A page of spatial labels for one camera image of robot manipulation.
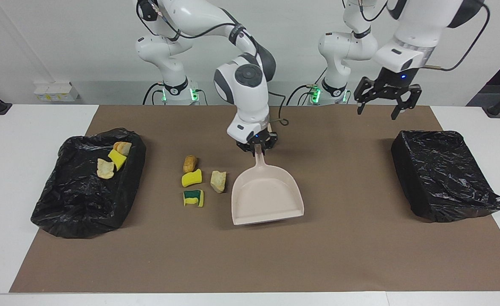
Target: dustpan pan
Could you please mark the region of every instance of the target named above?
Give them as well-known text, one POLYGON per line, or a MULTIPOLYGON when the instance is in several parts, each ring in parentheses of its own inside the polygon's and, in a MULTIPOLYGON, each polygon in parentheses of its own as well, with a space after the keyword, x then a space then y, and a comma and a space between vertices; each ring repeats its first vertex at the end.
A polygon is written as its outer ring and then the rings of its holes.
POLYGON ((231 193, 234 225, 300 217, 305 208, 295 179, 282 168, 267 165, 260 145, 255 166, 242 172, 231 193))

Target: black plastic bag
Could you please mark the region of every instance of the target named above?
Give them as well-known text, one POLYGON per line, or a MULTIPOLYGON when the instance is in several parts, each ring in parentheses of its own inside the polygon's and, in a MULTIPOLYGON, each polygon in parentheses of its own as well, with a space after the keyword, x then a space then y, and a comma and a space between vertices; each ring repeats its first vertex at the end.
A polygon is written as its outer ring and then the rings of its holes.
POLYGON ((63 143, 31 221, 64 238, 90 238, 121 227, 140 184, 146 146, 135 132, 116 128, 94 136, 71 137, 63 143), (131 150, 114 177, 97 176, 97 159, 108 161, 115 142, 131 150))
POLYGON ((402 131, 391 147, 395 170, 412 211, 437 222, 500 211, 461 134, 402 131))

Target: white wall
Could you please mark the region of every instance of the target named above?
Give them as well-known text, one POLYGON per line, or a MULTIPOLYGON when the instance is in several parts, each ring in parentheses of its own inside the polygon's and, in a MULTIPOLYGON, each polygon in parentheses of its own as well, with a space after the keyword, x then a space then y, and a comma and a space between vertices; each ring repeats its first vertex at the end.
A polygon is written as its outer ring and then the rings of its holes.
MULTIPOLYGON (((272 91, 288 94, 296 85, 313 82, 325 67, 317 50, 320 35, 347 31, 340 0, 209 1, 230 11, 275 55, 272 91)), ((491 22, 463 65, 452 72, 419 72, 415 82, 424 89, 421 104, 465 105, 500 68, 500 0, 486 3, 492 10, 491 22)), ((84 103, 139 103, 150 82, 161 79, 153 65, 136 55, 135 41, 147 31, 136 18, 131 0, 0 0, 0 5, 51 75, 57 81, 72 81, 84 103)), ((457 62, 484 19, 481 11, 460 28, 446 29, 429 64, 457 62)), ((380 45, 390 39, 396 24, 388 14, 373 23, 380 45)), ((222 37, 202 37, 178 58, 188 75, 209 93, 210 102, 217 102, 213 72, 238 54, 222 37)), ((380 70, 371 61, 353 62, 352 68, 352 90, 362 76, 375 78, 380 70)), ((0 98, 38 103, 33 83, 41 81, 44 78, 0 25, 0 98)))

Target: trash item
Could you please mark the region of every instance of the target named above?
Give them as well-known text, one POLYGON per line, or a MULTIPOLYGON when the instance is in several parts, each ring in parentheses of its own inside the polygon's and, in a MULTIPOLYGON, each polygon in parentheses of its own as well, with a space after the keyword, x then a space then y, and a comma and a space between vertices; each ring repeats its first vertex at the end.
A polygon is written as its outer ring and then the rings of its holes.
POLYGON ((217 193, 223 193, 225 191, 225 179, 227 178, 227 172, 212 171, 212 176, 210 178, 210 186, 217 193))
POLYGON ((184 191, 184 206, 186 204, 197 204, 197 207, 205 205, 205 193, 202 190, 184 191))
POLYGON ((146 146, 140 136, 115 128, 94 136, 70 137, 59 149, 31 221, 64 238, 90 238, 121 227, 129 214, 144 168, 146 146), (97 176, 98 158, 115 142, 133 144, 125 169, 109 179, 97 176))
POLYGON ((193 155, 186 156, 184 160, 184 173, 195 171, 195 167, 197 167, 197 157, 193 155))
POLYGON ((115 166, 116 164, 113 162, 107 162, 104 159, 97 159, 97 176, 105 180, 113 178, 115 166))
POLYGON ((193 184, 199 184, 203 182, 203 173, 201 169, 197 169, 194 172, 186 173, 182 176, 182 186, 187 187, 193 184))
POLYGON ((116 142, 114 144, 114 150, 118 151, 123 156, 128 156, 131 150, 130 142, 116 142))
POLYGON ((108 157, 116 165, 116 171, 119 171, 119 169, 121 169, 121 167, 123 166, 123 164, 127 160, 127 157, 125 157, 120 152, 118 152, 114 149, 112 149, 112 151, 110 151, 110 153, 108 153, 108 157))
POLYGON ((255 166, 242 172, 233 185, 234 225, 300 217, 305 208, 294 178, 284 169, 265 164, 261 145, 255 146, 255 166))
POLYGON ((452 222, 500 211, 461 134, 403 130, 391 147, 395 170, 415 215, 452 222))

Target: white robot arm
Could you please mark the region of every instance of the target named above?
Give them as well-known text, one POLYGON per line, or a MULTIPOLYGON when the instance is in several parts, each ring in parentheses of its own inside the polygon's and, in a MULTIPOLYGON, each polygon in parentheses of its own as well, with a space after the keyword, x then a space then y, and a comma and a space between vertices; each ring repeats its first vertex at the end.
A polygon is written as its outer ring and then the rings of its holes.
POLYGON ((345 4, 343 20, 352 32, 325 33, 318 43, 318 50, 327 62, 325 77, 319 84, 322 90, 320 105, 338 103, 341 99, 351 73, 345 60, 370 60, 378 50, 376 38, 370 32, 370 22, 360 12, 361 4, 368 15, 376 0, 346 0, 345 4))
POLYGON ((442 31, 463 25, 482 7, 483 0, 389 0, 388 11, 399 20, 399 27, 373 57, 383 67, 378 78, 371 81, 363 77, 354 92, 359 106, 357 113, 361 114, 365 104, 377 98, 397 100, 391 114, 393 120, 400 112, 414 108, 421 87, 411 85, 412 80, 420 68, 431 68, 425 64, 438 45, 442 31), (407 100, 401 98, 405 93, 410 93, 407 100))
MULTIPOLYGON (((276 137, 267 130, 269 122, 267 81, 272 79, 276 63, 271 53, 259 45, 244 26, 226 10, 213 6, 205 0, 146 0, 146 2, 158 15, 158 22, 163 22, 169 27, 172 36, 162 37, 164 43, 168 45, 169 52, 164 52, 161 56, 147 52, 151 55, 145 58, 155 56, 161 58, 155 62, 168 62, 164 67, 176 76, 172 79, 176 78, 177 82, 182 81, 182 78, 186 79, 185 74, 183 68, 180 68, 181 65, 173 62, 169 56, 174 55, 173 50, 175 53, 180 53, 189 49, 191 44, 186 40, 204 35, 219 35, 227 37, 243 52, 234 60, 217 68, 214 75, 215 87, 220 97, 237 107, 237 114, 227 132, 245 151, 253 152, 255 144, 261 144, 263 150, 272 147, 276 137)), ((161 31, 168 33, 169 29, 163 25, 161 31)))

